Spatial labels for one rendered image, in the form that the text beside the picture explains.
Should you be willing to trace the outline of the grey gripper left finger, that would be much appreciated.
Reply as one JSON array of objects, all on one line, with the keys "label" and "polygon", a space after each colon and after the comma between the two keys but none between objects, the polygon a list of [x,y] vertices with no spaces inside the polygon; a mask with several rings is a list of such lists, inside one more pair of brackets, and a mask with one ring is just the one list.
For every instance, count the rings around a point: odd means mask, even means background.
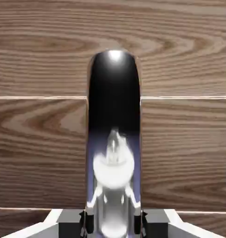
[{"label": "grey gripper left finger", "polygon": [[52,209],[43,222],[1,238],[87,238],[93,231],[93,213],[85,209]]}]

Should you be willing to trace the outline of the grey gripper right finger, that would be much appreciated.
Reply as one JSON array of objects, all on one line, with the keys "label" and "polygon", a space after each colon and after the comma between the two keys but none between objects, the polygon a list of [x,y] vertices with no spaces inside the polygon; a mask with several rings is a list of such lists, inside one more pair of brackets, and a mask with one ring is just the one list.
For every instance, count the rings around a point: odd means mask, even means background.
[{"label": "grey gripper right finger", "polygon": [[134,233],[140,238],[225,238],[184,222],[174,209],[145,209],[134,216]]}]

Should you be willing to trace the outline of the curved shiny metal handle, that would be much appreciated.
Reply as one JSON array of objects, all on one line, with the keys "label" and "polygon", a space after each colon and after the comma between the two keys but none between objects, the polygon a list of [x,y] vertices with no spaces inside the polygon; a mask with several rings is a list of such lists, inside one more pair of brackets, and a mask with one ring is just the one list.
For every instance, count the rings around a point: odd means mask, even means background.
[{"label": "curved shiny metal handle", "polygon": [[134,56],[97,53],[87,102],[87,238],[141,238],[141,99]]}]

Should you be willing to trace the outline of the wooden cabinet door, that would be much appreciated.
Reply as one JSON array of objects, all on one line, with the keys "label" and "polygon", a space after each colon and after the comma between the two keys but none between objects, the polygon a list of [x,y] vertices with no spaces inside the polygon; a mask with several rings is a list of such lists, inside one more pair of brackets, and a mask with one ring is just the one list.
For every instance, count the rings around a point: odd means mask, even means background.
[{"label": "wooden cabinet door", "polygon": [[[83,208],[85,99],[0,99],[0,207]],[[143,99],[145,208],[226,212],[226,99]]]},{"label": "wooden cabinet door", "polygon": [[0,97],[84,96],[92,56],[136,56],[152,96],[226,96],[226,0],[0,0]]},{"label": "wooden cabinet door", "polygon": [[[50,209],[0,208],[0,237],[44,221]],[[184,222],[226,238],[226,212],[177,211]]]}]

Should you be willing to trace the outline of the wooden cabinet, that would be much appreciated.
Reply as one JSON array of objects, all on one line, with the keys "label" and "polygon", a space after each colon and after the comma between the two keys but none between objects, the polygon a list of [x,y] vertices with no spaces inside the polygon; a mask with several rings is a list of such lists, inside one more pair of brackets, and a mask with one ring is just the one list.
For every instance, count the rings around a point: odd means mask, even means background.
[{"label": "wooden cabinet", "polygon": [[84,205],[87,72],[135,55],[142,200],[226,236],[226,0],[0,0],[0,237]]}]

